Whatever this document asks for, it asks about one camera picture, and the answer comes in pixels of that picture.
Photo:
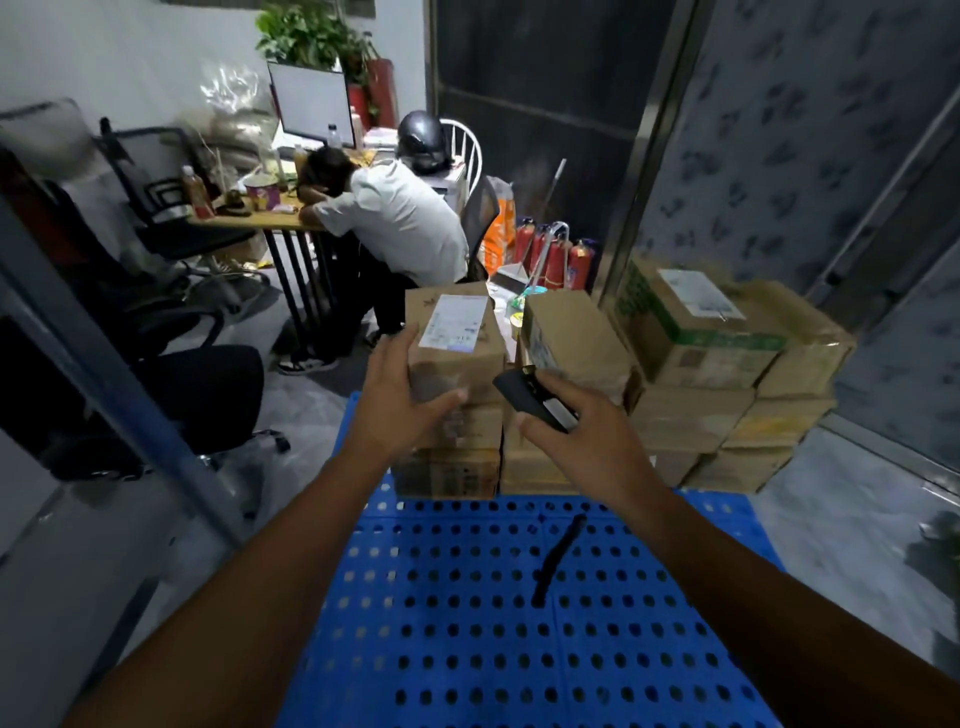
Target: paper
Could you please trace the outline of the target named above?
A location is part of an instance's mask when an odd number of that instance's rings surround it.
[[[660,277],[677,294],[680,303],[701,319],[745,319],[740,309],[700,271],[659,269]]]
[[[487,296],[441,295],[420,345],[425,349],[471,353],[489,301]]]

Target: box label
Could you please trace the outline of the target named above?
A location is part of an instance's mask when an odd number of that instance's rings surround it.
[[[681,346],[726,347],[778,352],[786,344],[786,339],[783,336],[774,334],[680,328],[680,325],[650,287],[650,281],[637,268],[632,259],[627,264],[624,280],[617,292],[615,311],[620,325],[625,328],[631,325],[631,320],[635,317],[646,313],[652,314],[660,322],[670,341]]]
[[[557,360],[553,358],[553,352],[543,341],[543,332],[536,320],[530,328],[530,350],[527,353],[530,354],[530,361],[538,369],[560,370],[560,367],[557,366]]]
[[[430,315],[420,345],[425,349],[471,353],[476,346],[489,300],[487,296],[441,295]]]
[[[686,310],[701,319],[746,319],[740,309],[724,296],[713,281],[700,271],[682,271],[676,268],[658,269],[660,277],[677,294]]]

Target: plastic bottle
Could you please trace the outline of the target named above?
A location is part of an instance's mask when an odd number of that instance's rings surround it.
[[[294,166],[297,168],[297,179],[300,179],[300,170],[303,169],[303,165],[306,164],[306,158],[309,157],[306,150],[298,144],[294,147]]]
[[[357,113],[355,107],[350,107],[350,125],[353,127],[353,139],[356,141],[356,150],[359,152],[363,149],[363,119],[360,118],[360,114]]]
[[[326,125],[326,146],[331,149],[344,148],[344,142],[340,139],[340,133],[337,131],[336,124]]]
[[[216,215],[210,196],[206,193],[204,181],[194,173],[193,167],[189,164],[183,165],[183,189],[193,207],[193,213],[199,220],[210,220]]]
[[[274,149],[274,163],[276,164],[276,186],[280,188],[280,192],[290,192],[287,173],[283,171],[283,160],[280,158],[280,151],[277,149]]]

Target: blue plastic pallet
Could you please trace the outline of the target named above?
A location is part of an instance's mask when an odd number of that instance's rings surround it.
[[[780,566],[745,497],[684,495]],[[576,513],[586,526],[536,609],[534,572]],[[389,476],[354,530],[277,721],[776,725],[669,573],[610,511],[576,497],[404,501]]]

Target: monitor screen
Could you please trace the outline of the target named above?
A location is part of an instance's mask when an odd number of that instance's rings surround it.
[[[267,67],[285,132],[326,142],[329,125],[336,124],[344,146],[356,148],[343,73],[273,62]]]

